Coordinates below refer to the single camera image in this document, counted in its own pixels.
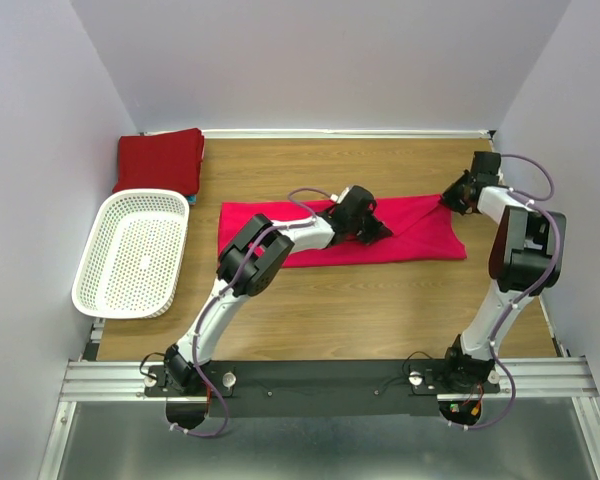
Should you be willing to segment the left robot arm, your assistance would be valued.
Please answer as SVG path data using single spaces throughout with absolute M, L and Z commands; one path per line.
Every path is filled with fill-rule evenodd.
M 305 251 L 333 248 L 347 241 L 369 246 L 393 235 L 375 211 L 370 191 L 359 185 L 329 197 L 316 211 L 290 192 L 287 199 L 305 216 L 298 220 L 271 219 L 258 213 L 238 231 L 218 256 L 211 292 L 186 333 L 163 356 L 165 374 L 180 392 L 203 384 L 217 394 L 203 371 L 222 334 L 238 310 L 261 294 L 274 280 L 287 258 Z

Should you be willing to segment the pink red t shirt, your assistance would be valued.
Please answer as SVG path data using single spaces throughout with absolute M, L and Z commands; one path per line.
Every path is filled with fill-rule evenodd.
M 217 250 L 222 251 L 252 216 L 262 213 L 271 220 L 301 220 L 308 212 L 289 201 L 222 204 Z M 419 260 L 464 260 L 467 252 L 452 228 L 452 212 L 437 195 L 380 198 L 375 216 L 392 236 L 372 245 L 347 241 L 325 250 L 290 255 L 286 268 L 383 264 Z

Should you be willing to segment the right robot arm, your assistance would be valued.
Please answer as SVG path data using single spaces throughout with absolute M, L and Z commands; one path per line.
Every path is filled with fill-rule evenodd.
M 535 166 L 549 192 L 534 195 L 501 182 L 502 160 Z M 445 379 L 472 386 L 488 381 L 505 336 L 517 317 L 560 276 L 566 217 L 542 204 L 554 195 L 548 171 L 537 161 L 516 154 L 476 151 L 471 167 L 442 194 L 451 211 L 481 214 L 497 224 L 488 261 L 489 290 L 470 325 L 445 353 Z

